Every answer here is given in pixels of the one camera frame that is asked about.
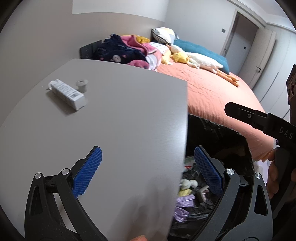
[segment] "hand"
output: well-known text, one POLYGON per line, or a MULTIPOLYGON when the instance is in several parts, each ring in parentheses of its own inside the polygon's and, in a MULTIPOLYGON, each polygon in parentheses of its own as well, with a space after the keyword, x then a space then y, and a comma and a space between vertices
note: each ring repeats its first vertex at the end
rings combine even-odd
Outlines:
MULTIPOLYGON (((268 169, 268 179, 266 184, 266 189, 268 192, 269 199, 272 199, 273 196, 279 191, 279 182, 277 181, 279 172, 277 167, 275 166, 274 159, 275 159, 275 150, 272 150, 272 152, 268 156, 268 160, 272 161, 272 163, 270 164, 268 169)), ((293 182, 296 182, 296 169, 294 169, 291 174, 291 180, 293 182)), ((296 188, 293 189, 288 201, 292 201, 295 198, 296 198, 296 188)))

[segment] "teal pillow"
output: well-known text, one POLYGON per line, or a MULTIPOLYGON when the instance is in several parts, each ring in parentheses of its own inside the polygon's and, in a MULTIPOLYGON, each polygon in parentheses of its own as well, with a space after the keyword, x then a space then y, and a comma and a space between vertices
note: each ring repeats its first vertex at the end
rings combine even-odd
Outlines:
POLYGON ((216 54, 216 53, 206 49, 203 46, 200 46, 200 45, 188 42, 188 41, 184 41, 184 40, 181 40, 181 39, 176 39, 174 41, 174 45, 179 46, 185 52, 199 53, 199 54, 208 56, 208 57, 216 60, 219 64, 223 65, 223 68, 221 68, 220 70, 223 71, 226 74, 229 74, 229 66, 228 66, 226 58, 224 58, 223 56, 221 56, 219 54, 216 54))

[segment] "bed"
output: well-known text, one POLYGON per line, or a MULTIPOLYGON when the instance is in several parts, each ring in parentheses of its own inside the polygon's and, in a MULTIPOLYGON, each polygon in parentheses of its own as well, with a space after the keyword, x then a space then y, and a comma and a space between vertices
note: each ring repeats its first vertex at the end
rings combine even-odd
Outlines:
MULTIPOLYGON (((162 37, 157 37, 154 33, 153 36, 154 39, 158 39, 158 45, 160 45, 159 41, 164 41, 165 37, 167 39, 166 43, 172 44, 169 41, 170 39, 174 41, 175 35, 172 30, 168 30, 170 34, 167 37, 165 32, 160 34, 162 37)), ((264 112, 256 96, 242 79, 230 73, 230 75, 238 79, 239 87, 236 87, 220 76, 204 69, 195 69, 187 64, 175 63, 173 60, 170 61, 173 64, 160 64, 162 54, 165 52, 161 53, 161 50, 166 46, 161 45, 160 48, 152 47, 151 49, 151 46, 155 45, 151 45, 149 39, 144 38, 144 40, 147 40, 147 42, 140 43, 136 35, 118 36, 112 34, 103 42, 98 41, 82 47, 80 55, 81 58, 114 61, 122 64, 131 65, 132 62, 136 62, 134 66, 147 69, 151 69, 150 67, 153 66, 153 69, 157 67, 156 71, 159 73, 187 81, 189 114, 202 117, 239 132, 248 141, 252 159, 254 161, 266 160, 274 147, 274 139, 243 122, 226 116, 224 112, 224 107, 228 102, 234 102, 264 112), (130 56, 134 58, 135 53, 137 57, 130 62, 131 59, 128 58, 130 56)), ((187 48, 186 52, 198 53, 218 62, 223 61, 217 62, 217 64, 222 64, 223 72, 229 73, 228 67, 225 68, 227 61, 224 57, 188 41, 176 39, 175 43, 178 46, 182 46, 182 49, 187 48)))
POLYGON ((207 70, 194 69, 182 63, 161 64, 157 71, 188 82, 189 113, 236 130, 248 140, 253 160, 266 160, 274 147, 274 139, 250 125, 228 117, 224 112, 228 102, 264 112, 256 96, 242 79, 236 76, 239 79, 237 88, 207 70))

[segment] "blue gripper pad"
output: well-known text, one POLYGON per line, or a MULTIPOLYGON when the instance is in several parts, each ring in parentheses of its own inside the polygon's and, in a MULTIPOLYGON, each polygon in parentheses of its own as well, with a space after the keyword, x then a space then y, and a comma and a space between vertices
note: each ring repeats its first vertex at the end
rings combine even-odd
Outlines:
POLYGON ((194 150, 194 160, 212 193, 221 197, 223 194, 223 180, 210 158, 200 148, 194 150))
POLYGON ((85 193, 101 161, 102 161, 102 150, 101 148, 97 147, 93 151, 93 153, 90 155, 90 157, 86 160, 86 162, 84 163, 80 171, 77 173, 77 175, 73 179, 72 192, 75 198, 85 193))

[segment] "black handle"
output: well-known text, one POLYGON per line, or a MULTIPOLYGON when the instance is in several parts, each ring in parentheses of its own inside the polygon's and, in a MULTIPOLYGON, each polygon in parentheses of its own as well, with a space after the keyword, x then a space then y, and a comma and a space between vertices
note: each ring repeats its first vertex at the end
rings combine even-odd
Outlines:
POLYGON ((274 162, 279 171, 279 191, 270 200, 273 219, 277 217, 295 187, 295 182, 291 181, 291 173, 296 168, 294 156, 288 150, 280 147, 275 149, 274 162))

